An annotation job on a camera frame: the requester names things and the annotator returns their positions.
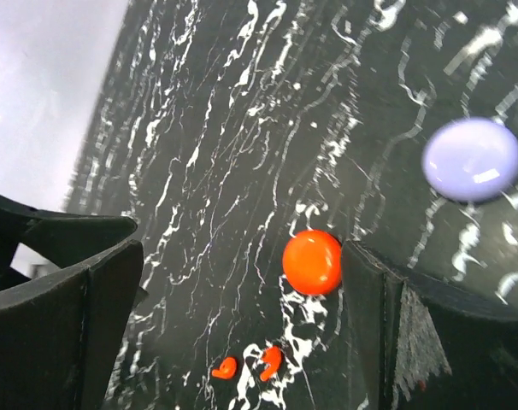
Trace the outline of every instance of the white wall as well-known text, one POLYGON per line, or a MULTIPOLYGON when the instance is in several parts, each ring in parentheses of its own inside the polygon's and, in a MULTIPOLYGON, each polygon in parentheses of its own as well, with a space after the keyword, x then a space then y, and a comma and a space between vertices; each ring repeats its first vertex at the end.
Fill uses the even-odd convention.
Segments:
POLYGON ((0 194, 61 209, 126 9, 0 0, 0 194))

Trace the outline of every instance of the orange clay piece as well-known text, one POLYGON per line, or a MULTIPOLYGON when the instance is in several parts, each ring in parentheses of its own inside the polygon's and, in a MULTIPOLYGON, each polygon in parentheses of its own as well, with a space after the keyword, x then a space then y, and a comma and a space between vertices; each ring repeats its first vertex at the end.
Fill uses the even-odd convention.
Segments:
POLYGON ((280 348, 273 346, 265 350, 262 361, 267 363, 267 368, 261 373, 261 380, 266 382, 280 369, 282 364, 282 352, 280 348))
POLYGON ((341 245, 324 231, 301 231, 285 246, 288 282, 305 295, 326 295, 341 282, 341 245))
POLYGON ((233 357, 227 357, 221 362, 219 369, 214 369, 211 371, 211 375, 214 378, 223 378, 228 380, 229 378, 233 378, 236 374, 236 359, 233 357))

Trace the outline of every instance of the round orange object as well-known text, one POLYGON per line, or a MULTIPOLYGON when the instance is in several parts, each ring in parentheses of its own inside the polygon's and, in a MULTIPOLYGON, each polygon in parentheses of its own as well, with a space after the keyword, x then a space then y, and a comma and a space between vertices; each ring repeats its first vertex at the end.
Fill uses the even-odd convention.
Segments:
POLYGON ((287 243, 282 258, 290 285, 305 295, 325 295, 341 282, 341 245, 324 231, 302 231, 287 243))

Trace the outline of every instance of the lavender oval object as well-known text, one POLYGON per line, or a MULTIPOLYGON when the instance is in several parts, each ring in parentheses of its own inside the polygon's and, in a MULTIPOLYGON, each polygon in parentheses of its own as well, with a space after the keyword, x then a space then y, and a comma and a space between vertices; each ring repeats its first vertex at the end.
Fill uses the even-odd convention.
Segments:
POLYGON ((458 120, 433 134, 422 154, 422 170, 428 183, 449 199, 491 199, 518 175, 518 141, 491 120, 458 120))

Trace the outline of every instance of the black marble countertop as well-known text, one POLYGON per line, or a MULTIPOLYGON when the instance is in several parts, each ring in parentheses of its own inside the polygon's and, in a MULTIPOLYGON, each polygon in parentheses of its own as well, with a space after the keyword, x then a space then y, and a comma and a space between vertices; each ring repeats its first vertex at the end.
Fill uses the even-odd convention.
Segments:
POLYGON ((68 207, 132 216, 145 246, 106 407, 367 409, 343 291, 282 276, 307 228, 518 307, 518 181, 465 206, 421 173, 470 115, 518 137, 518 1, 133 2, 68 207))

